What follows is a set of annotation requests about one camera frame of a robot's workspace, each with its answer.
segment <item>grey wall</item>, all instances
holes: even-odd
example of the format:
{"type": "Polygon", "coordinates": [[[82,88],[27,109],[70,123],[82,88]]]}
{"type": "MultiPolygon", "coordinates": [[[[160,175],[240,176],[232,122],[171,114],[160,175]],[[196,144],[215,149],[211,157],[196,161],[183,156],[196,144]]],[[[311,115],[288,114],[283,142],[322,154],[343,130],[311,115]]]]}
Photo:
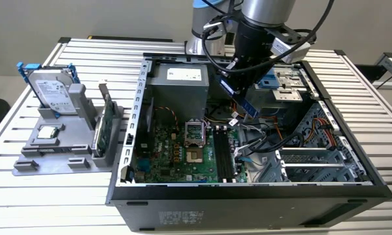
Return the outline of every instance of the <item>grey wall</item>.
{"type": "MultiPolygon", "coordinates": [[[[326,0],[298,0],[288,21],[312,28],[326,0]]],[[[192,0],[0,0],[0,75],[15,64],[43,62],[62,36],[172,38],[190,36],[192,0]]],[[[392,0],[336,0],[315,48],[343,49],[372,63],[392,51],[392,0]]]]}

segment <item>green motherboard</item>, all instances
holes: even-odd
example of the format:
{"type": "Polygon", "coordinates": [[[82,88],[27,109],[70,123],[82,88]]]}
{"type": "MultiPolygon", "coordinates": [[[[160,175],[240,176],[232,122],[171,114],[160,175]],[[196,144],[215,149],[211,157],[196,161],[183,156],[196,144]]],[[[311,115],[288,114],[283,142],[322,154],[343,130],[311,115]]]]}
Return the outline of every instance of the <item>green motherboard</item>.
{"type": "MultiPolygon", "coordinates": [[[[138,159],[138,170],[144,176],[140,180],[147,183],[218,183],[212,129],[206,129],[203,148],[184,146],[184,128],[178,132],[171,127],[158,126],[155,131],[155,148],[151,158],[138,159]]],[[[228,131],[228,143],[232,150],[238,143],[236,130],[228,131]]],[[[235,179],[236,182],[247,182],[244,167],[235,179]]]]}

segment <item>blue drive bracket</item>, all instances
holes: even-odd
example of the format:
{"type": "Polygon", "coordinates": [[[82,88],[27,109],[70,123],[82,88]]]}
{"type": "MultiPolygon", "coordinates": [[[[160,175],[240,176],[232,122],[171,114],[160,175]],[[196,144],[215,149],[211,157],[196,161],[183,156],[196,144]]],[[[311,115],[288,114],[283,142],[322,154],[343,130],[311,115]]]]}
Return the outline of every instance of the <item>blue drive bracket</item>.
{"type": "Polygon", "coordinates": [[[72,63],[70,63],[70,65],[67,66],[67,68],[71,71],[74,83],[80,83],[76,66],[72,65],[72,63]]]}
{"type": "Polygon", "coordinates": [[[278,76],[275,74],[275,69],[271,69],[264,77],[262,78],[259,84],[259,88],[262,89],[278,89],[280,87],[280,83],[278,80],[278,76]]]}
{"type": "Polygon", "coordinates": [[[246,110],[248,115],[252,118],[256,118],[259,116],[259,111],[255,109],[252,104],[246,100],[244,97],[240,96],[240,94],[238,94],[235,92],[235,90],[231,88],[227,81],[220,76],[218,77],[218,79],[219,79],[219,82],[220,82],[220,85],[222,85],[223,89],[226,90],[227,94],[231,96],[234,101],[243,107],[243,109],[246,110]]]}
{"type": "MultiPolygon", "coordinates": [[[[38,92],[36,92],[36,90],[35,90],[35,88],[32,86],[32,83],[30,81],[30,78],[28,78],[30,74],[35,70],[44,69],[44,67],[42,66],[42,64],[27,64],[27,66],[24,67],[24,63],[23,62],[19,62],[16,66],[18,66],[18,71],[19,71],[19,73],[20,73],[24,81],[26,81],[26,83],[28,83],[28,85],[31,86],[32,91],[34,91],[34,93],[35,93],[35,95],[38,97],[38,100],[40,102],[40,107],[42,108],[46,108],[46,105],[44,105],[43,101],[39,98],[38,92]]],[[[46,67],[46,69],[48,69],[48,68],[68,69],[70,72],[71,72],[74,83],[80,83],[80,79],[79,79],[79,75],[78,75],[78,70],[76,70],[76,67],[75,67],[75,65],[72,63],[67,67],[46,67]]],[[[56,111],[54,111],[54,112],[55,112],[55,117],[59,118],[62,116],[62,114],[59,112],[56,112],[56,111]]]]}
{"type": "MultiPolygon", "coordinates": [[[[28,83],[28,85],[31,86],[31,89],[32,89],[32,91],[35,93],[35,96],[39,97],[38,93],[36,93],[36,90],[34,89],[34,86],[32,86],[31,81],[28,79],[27,73],[32,72],[34,70],[40,69],[42,65],[40,64],[27,64],[27,66],[24,67],[24,62],[19,62],[16,66],[18,66],[18,71],[19,71],[26,83],[28,83]]],[[[42,102],[40,98],[38,98],[38,100],[40,102],[40,107],[46,108],[46,105],[42,102]]]]}

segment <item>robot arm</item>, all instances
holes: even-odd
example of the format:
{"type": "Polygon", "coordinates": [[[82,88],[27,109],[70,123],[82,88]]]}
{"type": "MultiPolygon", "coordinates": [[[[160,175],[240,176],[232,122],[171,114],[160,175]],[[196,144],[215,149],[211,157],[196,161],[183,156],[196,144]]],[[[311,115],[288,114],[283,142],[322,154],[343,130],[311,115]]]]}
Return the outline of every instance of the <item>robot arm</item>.
{"type": "MultiPolygon", "coordinates": [[[[218,0],[202,1],[226,4],[224,1],[218,0]]],[[[286,63],[294,63],[303,59],[310,43],[314,43],[316,39],[316,31],[330,14],[334,0],[328,1],[322,19],[307,36],[300,35],[296,30],[284,25],[294,4],[295,0],[244,0],[242,10],[234,10],[227,14],[210,9],[214,10],[216,17],[203,27],[200,39],[203,54],[207,55],[210,62],[227,78],[230,86],[243,95],[276,62],[283,60],[286,63]],[[207,42],[218,40],[227,33],[230,21],[238,22],[235,55],[234,63],[224,68],[212,58],[212,55],[222,54],[211,54],[212,48],[208,47],[207,42]]]]}

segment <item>slotted aluminum surface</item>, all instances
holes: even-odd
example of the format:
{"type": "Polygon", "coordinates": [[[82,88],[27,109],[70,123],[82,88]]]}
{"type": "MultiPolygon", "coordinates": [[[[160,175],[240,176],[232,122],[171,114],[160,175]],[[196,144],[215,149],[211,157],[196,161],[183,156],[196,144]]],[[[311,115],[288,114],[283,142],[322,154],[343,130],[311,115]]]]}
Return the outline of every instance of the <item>slotted aluminum surface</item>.
{"type": "MultiPolygon", "coordinates": [[[[96,105],[103,104],[98,81],[108,80],[111,95],[126,107],[124,125],[143,52],[182,53],[183,44],[72,39],[68,44],[56,46],[46,61],[50,65],[74,63],[78,66],[79,77],[88,88],[87,96],[96,105]]],[[[311,50],[307,60],[324,86],[332,89],[330,94],[336,105],[344,105],[339,109],[392,190],[392,111],[379,105],[380,97],[374,95],[358,72],[334,51],[311,50]],[[363,123],[370,126],[355,126],[363,123]],[[379,123],[391,125],[379,128],[379,123]]],[[[14,163],[39,117],[38,105],[38,99],[26,89],[0,124],[0,235],[128,234],[116,208],[104,205],[111,173],[12,176],[14,163]]],[[[392,200],[331,228],[302,231],[316,235],[392,235],[392,200]]],[[[299,232],[294,229],[216,231],[216,234],[295,235],[299,232]]]]}

